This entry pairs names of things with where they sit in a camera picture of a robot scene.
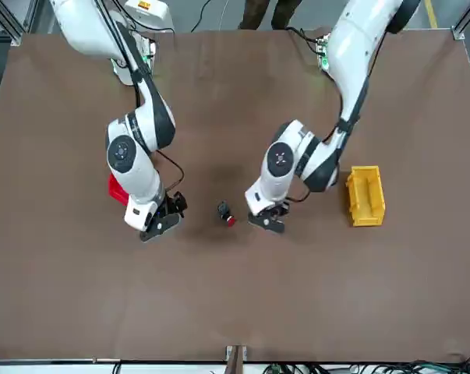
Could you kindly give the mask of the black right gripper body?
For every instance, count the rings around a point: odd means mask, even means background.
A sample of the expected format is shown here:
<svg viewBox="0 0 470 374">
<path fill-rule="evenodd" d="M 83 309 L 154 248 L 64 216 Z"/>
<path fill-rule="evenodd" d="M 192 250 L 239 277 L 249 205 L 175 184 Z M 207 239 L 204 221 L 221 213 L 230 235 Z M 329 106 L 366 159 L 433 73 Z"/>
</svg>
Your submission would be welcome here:
<svg viewBox="0 0 470 374">
<path fill-rule="evenodd" d="M 172 217 L 174 213 L 175 211 L 173 208 L 172 199 L 168 194 L 166 194 L 161 205 L 157 208 L 155 212 L 155 221 L 166 222 Z"/>
</svg>

